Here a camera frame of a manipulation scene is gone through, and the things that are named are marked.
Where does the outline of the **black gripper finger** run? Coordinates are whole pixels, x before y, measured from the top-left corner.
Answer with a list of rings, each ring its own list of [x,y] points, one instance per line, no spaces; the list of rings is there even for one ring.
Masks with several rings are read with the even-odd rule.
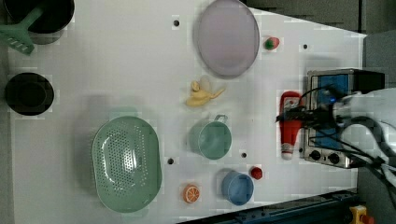
[[[299,120],[302,122],[308,122],[314,120],[313,117],[310,116],[291,116],[291,117],[282,117],[282,116],[277,116],[276,117],[276,122],[279,121],[292,121],[292,120]]]
[[[311,113],[313,110],[307,109],[304,106],[297,106],[291,108],[284,108],[282,113]]]

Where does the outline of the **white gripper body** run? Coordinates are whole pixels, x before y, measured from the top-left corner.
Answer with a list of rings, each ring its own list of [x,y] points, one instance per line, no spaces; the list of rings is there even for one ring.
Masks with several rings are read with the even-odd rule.
[[[312,101],[311,110],[315,128],[335,128],[337,126],[333,117],[333,107],[347,94],[338,90],[319,90]]]

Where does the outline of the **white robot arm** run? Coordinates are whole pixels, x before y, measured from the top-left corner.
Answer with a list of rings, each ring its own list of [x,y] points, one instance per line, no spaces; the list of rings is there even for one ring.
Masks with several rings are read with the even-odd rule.
[[[329,105],[320,105],[313,110],[298,105],[281,112],[277,122],[300,121],[304,128],[316,129],[320,127],[337,127],[342,133],[351,125],[360,125],[370,131],[378,148],[385,159],[374,157],[367,152],[350,145],[340,139],[335,141],[352,148],[352,151],[344,149],[347,155],[360,155],[370,159],[370,166],[380,169],[384,175],[395,175],[395,89],[370,91],[362,94],[357,91],[354,94],[339,98]]]

